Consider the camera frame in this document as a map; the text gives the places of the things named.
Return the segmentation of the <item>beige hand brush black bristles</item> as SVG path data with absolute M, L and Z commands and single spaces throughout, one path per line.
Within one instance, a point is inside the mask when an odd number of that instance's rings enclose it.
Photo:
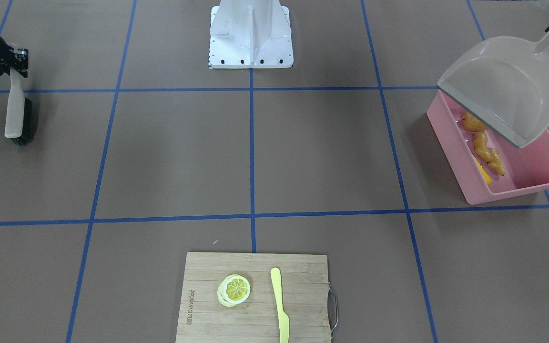
M 21 79 L 19 72 L 10 69 L 10 92 L 4 136 L 15 145 L 25 146 L 33 139 L 32 102 L 24 95 Z

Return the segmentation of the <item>beige plastic dustpan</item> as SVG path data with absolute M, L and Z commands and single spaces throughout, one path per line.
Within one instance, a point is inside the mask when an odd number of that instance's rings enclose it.
M 499 36 L 473 46 L 437 87 L 522 148 L 549 126 L 549 31 L 537 42 Z

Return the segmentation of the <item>brown toy potato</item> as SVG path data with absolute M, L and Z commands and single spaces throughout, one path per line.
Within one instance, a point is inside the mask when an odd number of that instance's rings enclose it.
M 470 132 L 484 132 L 490 129 L 489 126 L 482 123 L 477 117 L 471 115 L 470 112 L 466 111 L 461 117 L 460 121 L 463 124 L 465 130 Z

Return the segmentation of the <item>tan toy ginger root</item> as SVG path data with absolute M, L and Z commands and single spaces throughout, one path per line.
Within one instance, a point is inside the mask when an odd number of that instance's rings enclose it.
M 499 150 L 488 147 L 488 136 L 484 131 L 475 132 L 473 135 L 473 145 L 476 154 L 486 161 L 490 167 L 499 176 L 505 176 L 506 167 L 501 158 Z

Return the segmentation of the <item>yellow toy corn cob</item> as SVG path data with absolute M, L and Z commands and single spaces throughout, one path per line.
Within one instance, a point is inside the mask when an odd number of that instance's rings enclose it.
M 477 160 L 477 158 L 474 158 L 475 160 L 475 163 L 482 175 L 482 178 L 485 180 L 485 183 L 486 185 L 491 185 L 492 184 L 492 180 L 490 178 L 490 175 L 488 174 L 488 172 L 486 172 L 486 170 L 484 169 L 484 167 L 482 166 L 482 164 L 479 162 L 479 160 Z

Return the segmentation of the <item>pink plastic bin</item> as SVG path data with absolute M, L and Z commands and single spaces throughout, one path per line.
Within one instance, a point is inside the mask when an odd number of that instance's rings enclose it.
M 499 176 L 474 150 L 473 132 L 465 130 L 460 117 L 466 112 L 459 104 L 438 91 L 427 117 L 433 126 L 449 165 L 469 204 L 481 204 L 520 197 L 549 188 L 549 131 L 523 148 L 517 148 L 488 130 L 488 147 L 499 150 L 506 167 Z M 477 158 L 492 180 L 486 185 L 474 158 Z

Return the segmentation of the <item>yellow toy lemon slice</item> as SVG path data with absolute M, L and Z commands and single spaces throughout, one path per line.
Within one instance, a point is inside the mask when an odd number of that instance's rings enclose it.
M 244 276 L 228 275 L 217 287 L 216 296 L 224 307 L 235 307 L 245 302 L 251 293 L 251 284 Z

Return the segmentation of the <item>bamboo cutting board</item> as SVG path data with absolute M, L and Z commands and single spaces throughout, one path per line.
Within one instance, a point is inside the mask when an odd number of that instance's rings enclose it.
M 177 321 L 177 343 L 279 343 L 270 270 L 282 275 L 290 343 L 331 343 L 331 286 L 326 255 L 188 252 Z M 251 284 L 248 299 L 224 307 L 216 290 L 228 275 Z

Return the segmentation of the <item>yellow plastic toy knife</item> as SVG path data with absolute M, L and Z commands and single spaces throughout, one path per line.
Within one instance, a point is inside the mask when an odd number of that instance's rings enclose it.
M 284 311 L 283 279 L 280 269 L 278 267 L 273 267 L 270 270 L 270 277 L 276 302 L 279 342 L 288 343 L 290 337 L 290 319 L 288 314 Z

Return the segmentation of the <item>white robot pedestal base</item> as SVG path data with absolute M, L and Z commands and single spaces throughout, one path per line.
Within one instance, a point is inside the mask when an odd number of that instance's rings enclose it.
M 278 0 L 222 0 L 211 8 L 210 35 L 210 68 L 294 65 L 290 11 Z

